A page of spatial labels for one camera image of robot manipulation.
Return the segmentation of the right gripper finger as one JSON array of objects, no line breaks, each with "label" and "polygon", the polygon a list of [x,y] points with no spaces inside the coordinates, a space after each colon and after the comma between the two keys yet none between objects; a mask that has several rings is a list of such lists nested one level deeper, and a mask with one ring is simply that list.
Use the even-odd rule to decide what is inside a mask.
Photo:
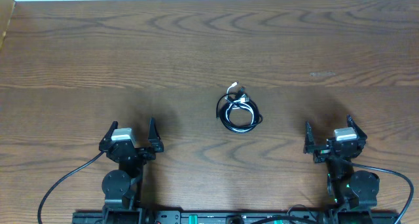
[{"label": "right gripper finger", "polygon": [[362,129],[360,129],[360,127],[355,123],[355,121],[353,120],[351,115],[347,114],[346,122],[347,122],[348,127],[351,127],[351,128],[354,129],[354,131],[356,132],[356,134],[357,134],[357,136],[360,140],[366,140],[367,139],[366,133],[364,133],[364,131],[362,131]]},{"label": "right gripper finger", "polygon": [[312,127],[308,121],[305,122],[305,139],[303,153],[313,153],[316,148],[316,143],[312,133]]}]

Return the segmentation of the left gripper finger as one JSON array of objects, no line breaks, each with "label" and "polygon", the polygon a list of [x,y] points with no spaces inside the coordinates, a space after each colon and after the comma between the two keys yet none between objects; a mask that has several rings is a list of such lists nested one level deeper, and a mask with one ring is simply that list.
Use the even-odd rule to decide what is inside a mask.
[{"label": "left gripper finger", "polygon": [[108,131],[106,132],[106,134],[104,135],[102,140],[100,141],[100,147],[110,147],[111,146],[111,144],[112,144],[111,136],[117,128],[118,128],[118,122],[113,121],[110,128],[108,129]]},{"label": "left gripper finger", "polygon": [[150,118],[148,141],[154,151],[163,151],[163,142],[156,128],[156,121],[154,117]]}]

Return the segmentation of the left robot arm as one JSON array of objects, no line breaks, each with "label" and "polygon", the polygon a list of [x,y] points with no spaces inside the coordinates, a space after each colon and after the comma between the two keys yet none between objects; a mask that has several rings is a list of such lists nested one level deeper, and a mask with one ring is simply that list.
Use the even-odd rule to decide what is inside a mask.
[{"label": "left robot arm", "polygon": [[164,144],[156,129],[155,119],[150,118],[148,147],[135,147],[136,139],[131,128],[119,128],[114,121],[99,143],[99,150],[118,164],[101,184],[105,195],[102,209],[103,224],[151,224],[155,213],[141,205],[143,167],[164,151]]}]

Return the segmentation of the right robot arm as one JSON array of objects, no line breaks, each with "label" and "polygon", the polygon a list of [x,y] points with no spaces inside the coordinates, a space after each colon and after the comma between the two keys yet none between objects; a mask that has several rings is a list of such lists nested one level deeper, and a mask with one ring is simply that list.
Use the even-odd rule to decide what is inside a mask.
[{"label": "right robot arm", "polygon": [[303,153],[312,154],[315,163],[325,163],[327,190],[335,205],[325,210],[324,223],[373,223],[371,208],[377,205],[379,177],[365,170],[354,170],[352,159],[358,157],[367,135],[346,116],[347,127],[334,130],[323,145],[315,143],[312,127],[305,124]]}]

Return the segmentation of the cardboard box edge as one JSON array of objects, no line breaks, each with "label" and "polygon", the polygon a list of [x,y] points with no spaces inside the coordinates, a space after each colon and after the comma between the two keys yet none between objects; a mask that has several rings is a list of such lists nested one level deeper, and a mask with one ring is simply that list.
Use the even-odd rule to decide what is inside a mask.
[{"label": "cardboard box edge", "polygon": [[0,47],[3,47],[15,4],[15,0],[0,0]]}]

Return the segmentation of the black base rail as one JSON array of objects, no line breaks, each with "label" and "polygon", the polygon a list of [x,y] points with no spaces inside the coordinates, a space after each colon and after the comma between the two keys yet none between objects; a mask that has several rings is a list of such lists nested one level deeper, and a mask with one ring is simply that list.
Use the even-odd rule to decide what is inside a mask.
[{"label": "black base rail", "polygon": [[391,212],[343,212],[334,219],[321,212],[294,210],[286,212],[75,212],[72,224],[229,224],[229,223],[394,223],[397,214]]}]

